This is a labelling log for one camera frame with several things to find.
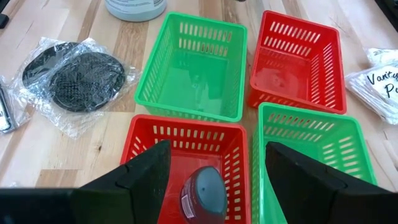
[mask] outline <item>clear plastic wrap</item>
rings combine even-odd
[[[43,38],[21,66],[13,89],[71,138],[78,138],[138,82],[141,72],[93,39]]]
[[[12,88],[5,84],[4,77],[0,79],[0,133],[15,131],[26,123],[30,114],[25,109],[26,103],[15,97]]]
[[[370,48],[365,51],[372,67],[398,61],[398,50]]]
[[[345,76],[346,87],[389,124],[398,124],[398,62]]]

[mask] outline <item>plastic basket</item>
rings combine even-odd
[[[256,108],[264,101],[346,113],[338,31],[264,12],[247,104]]]
[[[238,122],[243,113],[244,26],[168,13],[135,101],[151,114]]]
[[[189,176],[203,166],[215,167],[224,178],[228,197],[225,223],[251,223],[248,147],[242,126],[138,115],[131,121],[121,164],[163,139],[171,140],[172,165],[158,223],[185,224],[180,191]]]
[[[268,141],[376,185],[361,127],[354,118],[263,103],[252,147],[253,223],[287,223],[266,172]]]

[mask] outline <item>white bottle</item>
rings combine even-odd
[[[159,16],[167,0],[105,0],[105,6],[115,17],[131,22],[148,21]]]

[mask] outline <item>black mesh disc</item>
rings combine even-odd
[[[92,52],[70,59],[51,80],[53,100],[73,112],[104,106],[122,88],[124,68],[114,57]]]
[[[69,52],[70,49],[76,47],[78,43],[68,42],[55,45],[37,56],[28,64],[22,74],[22,82],[29,89],[29,86],[38,81],[42,75],[45,75],[52,69],[60,59]]]

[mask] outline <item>red basket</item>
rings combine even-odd
[[[257,108],[265,101],[346,113],[338,31],[265,11],[247,104]]]
[[[180,191],[203,166],[215,167],[224,179],[228,196],[225,223],[251,223],[248,146],[242,126],[137,115],[131,121],[120,163],[163,139],[171,140],[172,164],[158,223],[185,223]]]

